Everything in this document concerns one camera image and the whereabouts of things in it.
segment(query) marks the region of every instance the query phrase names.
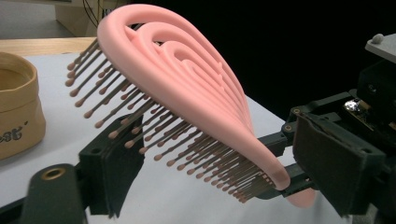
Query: black metal bracket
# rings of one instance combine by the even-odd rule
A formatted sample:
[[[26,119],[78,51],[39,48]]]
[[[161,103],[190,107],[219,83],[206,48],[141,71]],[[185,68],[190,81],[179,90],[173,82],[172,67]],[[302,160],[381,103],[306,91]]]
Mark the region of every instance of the black metal bracket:
[[[125,117],[115,119],[85,146],[77,165],[54,164],[32,176],[26,197],[0,208],[2,223],[86,224],[87,208],[92,215],[118,217],[145,159],[138,153],[142,139],[130,149],[123,145],[141,134],[132,134],[135,123],[117,138],[107,137]]]

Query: black plastic part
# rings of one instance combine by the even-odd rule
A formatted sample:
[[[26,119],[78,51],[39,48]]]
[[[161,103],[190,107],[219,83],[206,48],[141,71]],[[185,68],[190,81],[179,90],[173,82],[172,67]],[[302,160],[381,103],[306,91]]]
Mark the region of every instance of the black plastic part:
[[[386,123],[396,120],[396,64],[380,61],[359,76],[358,96]]]
[[[18,224],[22,213],[24,198],[0,208],[0,220],[2,224]]]
[[[124,146],[135,138],[131,132],[133,124],[115,139],[108,138],[125,117],[114,120],[79,153],[81,175],[89,183],[86,194],[90,195],[88,202],[92,215],[119,217],[129,188],[143,165],[144,155],[138,153],[144,146],[142,138],[132,148]]]
[[[75,168],[57,164],[37,172],[23,202],[20,224],[87,223]]]
[[[267,146],[276,157],[282,156],[285,147],[288,146],[288,138],[282,132],[265,135],[260,137],[259,141]]]
[[[295,106],[290,110],[290,115],[287,119],[287,122],[293,122],[297,120],[297,116],[300,113],[311,113],[311,114],[324,114],[338,111],[346,101],[352,100],[355,96],[352,95],[352,92],[341,92],[339,94],[335,94],[333,96],[326,97],[324,99],[311,101],[307,105],[299,105]]]
[[[286,189],[277,190],[274,188],[268,188],[267,191],[256,197],[264,200],[270,200],[279,195],[288,197],[291,194],[308,188],[316,189],[314,182],[309,179],[307,174],[300,168],[298,164],[294,163],[292,165],[286,166],[285,169],[290,176],[290,185]]]
[[[293,154],[340,216],[365,214],[386,155],[334,122],[313,114],[297,119]]]

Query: pink plastic frame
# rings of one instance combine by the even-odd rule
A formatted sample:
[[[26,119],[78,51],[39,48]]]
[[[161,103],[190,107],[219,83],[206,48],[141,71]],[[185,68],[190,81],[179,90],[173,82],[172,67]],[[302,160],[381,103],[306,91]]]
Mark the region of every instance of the pink plastic frame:
[[[130,28],[137,23],[145,25]],[[106,16],[97,37],[106,57],[137,88],[254,162],[276,189],[290,184],[283,165],[255,136],[232,69],[190,22],[163,7],[133,4]]]

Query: screw hole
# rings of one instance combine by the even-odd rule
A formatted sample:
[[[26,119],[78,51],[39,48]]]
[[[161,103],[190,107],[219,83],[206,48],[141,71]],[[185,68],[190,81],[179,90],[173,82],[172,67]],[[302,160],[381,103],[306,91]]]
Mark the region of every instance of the screw hole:
[[[59,176],[63,175],[66,172],[64,168],[53,168],[48,171],[46,171],[41,178],[44,180],[51,180],[51,179],[56,179]]]

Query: metal screw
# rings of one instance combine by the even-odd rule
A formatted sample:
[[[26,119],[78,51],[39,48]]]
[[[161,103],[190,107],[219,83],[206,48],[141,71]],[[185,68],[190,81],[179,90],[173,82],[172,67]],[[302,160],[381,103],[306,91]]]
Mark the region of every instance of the metal screw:
[[[370,93],[376,94],[376,88],[373,84],[369,84],[367,87],[368,87]]]
[[[286,126],[285,126],[285,130],[288,131],[288,132],[290,132],[290,131],[291,131],[291,126],[290,126],[290,125],[286,125]]]

